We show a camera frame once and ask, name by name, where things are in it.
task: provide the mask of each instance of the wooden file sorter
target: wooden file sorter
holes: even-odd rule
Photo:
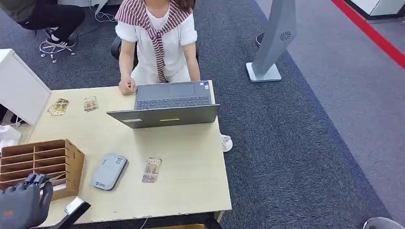
[[[48,174],[52,200],[77,196],[85,155],[69,140],[5,147],[0,159],[0,189],[22,182],[30,173]]]

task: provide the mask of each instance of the red and white striped scarf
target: red and white striped scarf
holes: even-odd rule
[[[153,48],[155,50],[156,66],[158,69],[158,80],[160,83],[166,82],[164,76],[165,63],[163,60],[164,49],[162,36],[163,34],[179,26],[191,14],[191,12],[185,13],[180,10],[175,1],[170,1],[169,4],[169,18],[166,24],[158,31],[154,29],[150,23],[148,14],[146,13],[146,6],[143,0],[124,0],[115,16],[115,19],[117,21],[121,21],[123,23],[134,26],[140,26],[148,32],[149,37],[152,40]]]

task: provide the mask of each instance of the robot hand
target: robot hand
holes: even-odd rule
[[[18,185],[0,190],[0,229],[29,229],[41,225],[48,217],[52,194],[52,184],[45,174],[30,174]]]

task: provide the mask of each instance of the white shorts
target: white shorts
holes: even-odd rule
[[[159,83],[157,75],[149,73],[146,69],[139,66],[136,66],[135,69],[132,71],[131,78],[135,80],[135,83],[137,85]],[[191,81],[187,66],[184,66],[172,76],[166,76],[166,80],[170,83]]]

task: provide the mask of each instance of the gray laptop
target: gray laptop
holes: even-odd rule
[[[208,81],[139,85],[135,109],[108,115],[131,128],[213,123],[219,104],[211,104]]]

